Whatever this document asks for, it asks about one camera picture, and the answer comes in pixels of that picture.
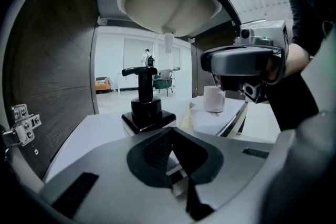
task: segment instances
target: chair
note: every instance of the chair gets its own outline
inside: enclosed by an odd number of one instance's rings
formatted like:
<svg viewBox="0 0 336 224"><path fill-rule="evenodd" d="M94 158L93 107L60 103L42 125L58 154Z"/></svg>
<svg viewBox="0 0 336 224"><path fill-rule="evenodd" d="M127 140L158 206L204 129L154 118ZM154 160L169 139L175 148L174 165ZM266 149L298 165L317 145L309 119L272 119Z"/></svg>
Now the chair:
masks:
<svg viewBox="0 0 336 224"><path fill-rule="evenodd" d="M159 71L159 75L156 75L154 77L154 81L153 81L153 87L155 87L156 89L159 89L159 93L160 93L160 89L167 89L167 96L168 96L168 88L170 88L173 92L173 88L172 88L172 83L173 83L173 70L171 69L164 69Z"/></svg>

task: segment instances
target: person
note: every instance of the person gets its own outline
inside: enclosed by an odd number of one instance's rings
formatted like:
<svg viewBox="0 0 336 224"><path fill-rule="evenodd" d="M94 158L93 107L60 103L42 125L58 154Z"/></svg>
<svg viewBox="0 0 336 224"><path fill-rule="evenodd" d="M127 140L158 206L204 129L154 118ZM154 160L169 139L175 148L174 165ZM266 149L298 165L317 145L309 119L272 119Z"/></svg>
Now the person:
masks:
<svg viewBox="0 0 336 224"><path fill-rule="evenodd" d="M145 53L142 54L141 57L141 66L146 67L146 66L154 66L154 58L153 55L150 53L149 49L145 50Z"/></svg>
<svg viewBox="0 0 336 224"><path fill-rule="evenodd" d="M267 98L280 129L294 129L318 113L318 107L300 72L307 66L336 19L335 0L289 0L293 14L293 39L289 45L285 78L268 85ZM272 58L266 71L269 79L278 72Z"/></svg>

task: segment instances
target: camera lens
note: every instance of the camera lens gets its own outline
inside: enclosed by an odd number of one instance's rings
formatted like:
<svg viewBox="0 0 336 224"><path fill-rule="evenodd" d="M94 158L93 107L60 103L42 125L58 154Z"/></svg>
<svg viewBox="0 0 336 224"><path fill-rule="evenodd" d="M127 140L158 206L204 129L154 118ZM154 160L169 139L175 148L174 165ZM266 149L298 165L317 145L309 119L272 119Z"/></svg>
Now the camera lens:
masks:
<svg viewBox="0 0 336 224"><path fill-rule="evenodd" d="M240 35L242 38L248 38L250 36L250 31L247 30L247 29L243 29L241 32L240 32Z"/></svg>

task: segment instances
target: white mug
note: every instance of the white mug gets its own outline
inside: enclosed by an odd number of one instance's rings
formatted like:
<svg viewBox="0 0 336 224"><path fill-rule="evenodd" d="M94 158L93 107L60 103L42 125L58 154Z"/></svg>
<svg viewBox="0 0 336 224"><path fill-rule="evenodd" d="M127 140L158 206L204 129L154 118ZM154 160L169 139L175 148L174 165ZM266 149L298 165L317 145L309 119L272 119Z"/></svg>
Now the white mug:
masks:
<svg viewBox="0 0 336 224"><path fill-rule="evenodd" d="M204 110L219 113L224 110L225 92L217 86L204 87Z"/></svg>

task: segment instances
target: black velcro strip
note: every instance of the black velcro strip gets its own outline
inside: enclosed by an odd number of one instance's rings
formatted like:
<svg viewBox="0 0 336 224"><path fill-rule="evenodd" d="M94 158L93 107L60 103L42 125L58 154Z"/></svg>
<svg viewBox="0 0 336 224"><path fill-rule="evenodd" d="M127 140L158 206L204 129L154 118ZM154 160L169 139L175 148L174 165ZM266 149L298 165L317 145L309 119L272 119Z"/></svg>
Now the black velcro strip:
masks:
<svg viewBox="0 0 336 224"><path fill-rule="evenodd" d="M263 158L266 159L269 155L269 152L266 151L260 151L260 150L254 150L252 148L246 148L243 150L243 153L247 154L247 155L252 155L255 157L259 157L259 158Z"/></svg>
<svg viewBox="0 0 336 224"><path fill-rule="evenodd" d="M72 218L99 176L82 173L74 183L54 202L53 208Z"/></svg>

